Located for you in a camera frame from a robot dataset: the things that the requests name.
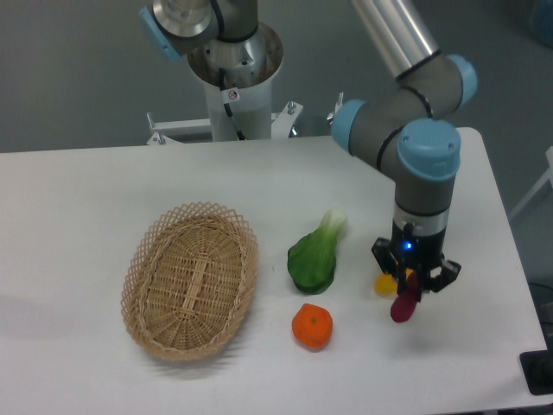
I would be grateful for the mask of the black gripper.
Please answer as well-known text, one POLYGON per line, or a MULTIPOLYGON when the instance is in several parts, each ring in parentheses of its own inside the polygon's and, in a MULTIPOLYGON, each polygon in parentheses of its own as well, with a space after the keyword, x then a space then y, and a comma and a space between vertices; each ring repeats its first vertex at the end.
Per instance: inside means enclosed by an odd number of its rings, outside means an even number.
POLYGON ((416 272, 418 281, 417 301, 420 303, 426 292, 437 293, 452 284, 461 272, 461 265, 442 260, 442 248, 446 228, 431 235, 405 236, 404 230, 392 223, 391 241, 377 238, 372 246, 381 274, 391 274, 398 281, 397 294, 406 287, 407 268, 416 272), (433 270, 440 271, 432 277, 433 270))

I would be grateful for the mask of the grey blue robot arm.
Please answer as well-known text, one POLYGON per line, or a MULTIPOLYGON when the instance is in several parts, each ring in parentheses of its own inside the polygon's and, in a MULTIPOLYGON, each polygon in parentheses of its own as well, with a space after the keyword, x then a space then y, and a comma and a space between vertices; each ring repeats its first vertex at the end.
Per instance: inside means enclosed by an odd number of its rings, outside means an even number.
MULTIPOLYGON (((441 52, 411 2, 356 1, 353 7, 398 89, 378 105, 338 103, 331 134, 350 155, 394 181, 391 237, 377 239, 372 253, 396 280, 397 294, 418 299, 453 283, 461 270, 442 251, 461 153, 460 135, 446 117, 474 96, 478 78, 463 57, 441 52)), ((213 138, 270 136, 264 100, 245 96, 281 64, 256 2, 152 1, 139 16, 165 58, 187 57, 214 90, 213 138)))

